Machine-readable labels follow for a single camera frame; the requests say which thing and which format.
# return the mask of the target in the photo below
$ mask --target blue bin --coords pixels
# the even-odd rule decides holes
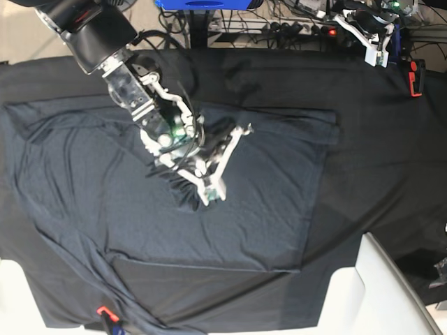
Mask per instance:
[[[263,0],[156,0],[155,4],[166,10],[254,9]]]

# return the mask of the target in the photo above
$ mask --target green led light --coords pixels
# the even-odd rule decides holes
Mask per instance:
[[[184,134],[185,134],[185,132],[184,132],[184,129],[183,128],[176,128],[174,131],[173,131],[173,134],[174,134],[174,136],[184,136]]]

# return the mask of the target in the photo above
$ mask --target wrinkled fabric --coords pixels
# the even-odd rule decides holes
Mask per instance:
[[[130,117],[108,98],[3,108],[9,182],[38,233],[148,334],[197,331],[168,328],[155,318],[127,289],[114,260],[299,271],[325,153],[337,141],[333,112],[280,116],[198,105],[205,125],[232,117],[250,122],[255,133],[241,140],[226,168],[227,201],[200,210],[194,202],[185,211],[185,199],[195,196],[191,185],[146,178],[153,158]]]
[[[157,319],[204,332],[314,327],[330,277],[356,263],[363,229],[371,229],[395,260],[418,249],[445,253],[445,75],[428,71],[424,95],[412,98],[406,73],[394,64],[373,68],[362,57],[249,49],[188,53],[198,69],[192,99],[255,110],[335,110],[341,135],[325,161],[300,273],[276,281],[284,273],[160,267],[115,259],[119,277]],[[170,66],[154,52],[147,54],[162,65],[164,86],[179,93],[180,80],[191,91],[195,81],[181,54],[162,51]],[[107,95],[99,74],[85,76],[68,57],[3,68],[2,104]],[[167,181],[159,181],[166,187]],[[168,188],[164,190],[177,206]],[[394,196],[388,197],[390,191]],[[3,186],[0,195],[0,256],[24,267],[47,325],[93,322],[100,304],[119,312],[102,291],[67,268]],[[447,288],[429,290],[423,278],[406,278],[426,304],[447,299]]]

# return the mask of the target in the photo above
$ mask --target robotic arm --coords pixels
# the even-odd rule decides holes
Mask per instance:
[[[161,86],[155,61],[126,47],[137,32],[116,7],[103,1],[61,0],[36,12],[59,34],[84,72],[103,72],[110,96],[131,114],[156,166],[195,184],[205,206],[226,199],[221,177],[250,126],[229,124],[218,134],[205,133],[203,117]]]
[[[386,47],[395,30],[394,21],[413,15],[418,10],[418,0],[404,5],[405,0],[344,0],[342,13],[334,20],[352,33],[366,47],[365,62],[372,66],[388,65]]]

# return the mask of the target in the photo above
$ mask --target black tablecloth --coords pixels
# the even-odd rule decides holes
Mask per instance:
[[[175,91],[179,78],[195,101],[255,109],[334,110],[342,130],[339,144],[326,160],[300,274],[114,263],[140,303],[166,324],[206,332],[314,326],[331,274],[355,263],[360,236],[367,230],[396,260],[420,249],[445,251],[447,80],[443,75],[428,73],[425,95],[415,99],[398,67],[372,68],[361,59],[276,50],[207,50],[190,52],[188,57],[167,51],[159,62],[163,83]],[[84,76],[70,58],[0,68],[2,102],[105,93],[102,79]],[[95,321],[91,306],[107,299],[83,285],[52,254],[13,203],[7,185],[2,184],[1,194],[10,210],[0,227],[0,256],[24,267],[46,323],[62,327]],[[447,296],[445,288],[427,291],[417,274],[408,278],[426,303]],[[72,294],[57,294],[68,282],[73,282]]]

